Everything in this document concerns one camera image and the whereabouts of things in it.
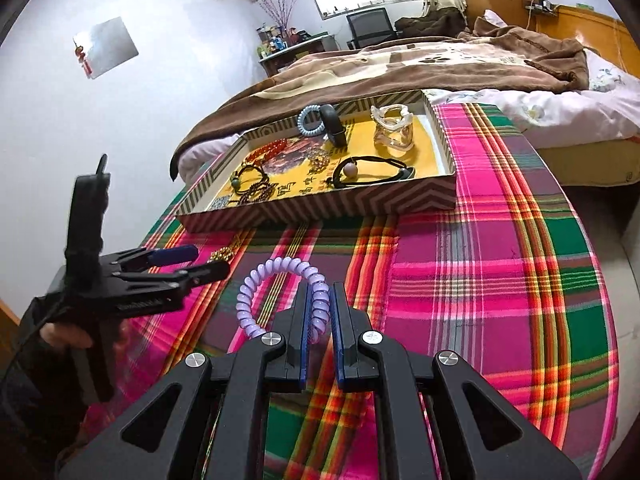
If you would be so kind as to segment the person's left hand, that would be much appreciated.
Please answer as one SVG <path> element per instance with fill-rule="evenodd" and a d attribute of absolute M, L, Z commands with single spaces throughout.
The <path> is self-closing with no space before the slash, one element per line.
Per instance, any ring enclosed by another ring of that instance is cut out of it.
<path fill-rule="evenodd" d="M 67 349 L 86 350 L 92 346 L 92 339 L 82 328 L 67 323 L 47 323 L 39 331 L 40 338 L 54 351 L 62 353 Z M 126 350 L 129 341 L 129 326 L 122 322 L 118 326 L 118 336 L 113 351 L 120 356 Z"/>

